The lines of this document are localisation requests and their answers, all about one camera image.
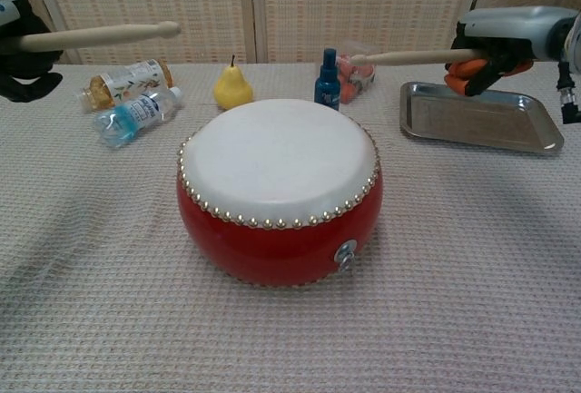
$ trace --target metal tray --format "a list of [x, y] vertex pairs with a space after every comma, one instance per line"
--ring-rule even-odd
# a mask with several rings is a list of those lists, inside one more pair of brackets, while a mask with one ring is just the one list
[[409, 82], [401, 86], [399, 124], [418, 137], [555, 154], [563, 136], [537, 99], [486, 91], [470, 98], [446, 85]]

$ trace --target drum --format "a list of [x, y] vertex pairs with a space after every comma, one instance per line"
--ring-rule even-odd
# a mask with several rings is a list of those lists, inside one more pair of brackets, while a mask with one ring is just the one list
[[379, 216], [375, 143], [326, 106], [277, 99], [222, 113], [178, 151], [195, 244], [234, 277], [293, 286], [348, 270]]

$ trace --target table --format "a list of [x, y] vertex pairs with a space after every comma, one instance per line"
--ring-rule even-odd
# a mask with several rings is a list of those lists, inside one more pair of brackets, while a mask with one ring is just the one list
[[[50, 96], [0, 102], [0, 389], [569, 392], [581, 386], [581, 125], [556, 66], [495, 88], [545, 103], [557, 157], [412, 141], [399, 88], [441, 65], [379, 68], [341, 110], [381, 154], [385, 197], [352, 274], [257, 288], [188, 238], [179, 143], [220, 111], [222, 65], [175, 65], [185, 106], [112, 152], [72, 92], [106, 66], [60, 65]], [[311, 99], [314, 64], [243, 65], [257, 98]]]

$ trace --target yellow pear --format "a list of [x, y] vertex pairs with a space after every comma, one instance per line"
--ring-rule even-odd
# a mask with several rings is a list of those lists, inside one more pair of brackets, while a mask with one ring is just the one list
[[251, 103], [254, 97], [252, 88], [244, 79], [241, 69], [234, 64], [234, 57], [235, 55], [232, 56], [230, 65], [224, 69], [214, 85], [214, 99], [225, 110]]

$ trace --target drumstick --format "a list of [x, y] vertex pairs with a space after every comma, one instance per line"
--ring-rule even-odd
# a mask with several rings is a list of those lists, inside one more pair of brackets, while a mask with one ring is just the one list
[[170, 38], [178, 35], [180, 32], [181, 29], [178, 23], [164, 21], [156, 25], [109, 25], [85, 28], [82, 30], [28, 34], [26, 36], [9, 37], [5, 40], [0, 40], [0, 54], [14, 54], [23, 51], [28, 53], [41, 53], [88, 46], [128, 44], [154, 37]]
[[434, 50], [434, 51], [399, 51], [384, 54], [356, 54], [350, 63], [356, 66], [364, 64], [384, 64], [397, 66], [403, 64], [452, 64], [474, 59], [484, 59], [486, 55], [479, 50]]

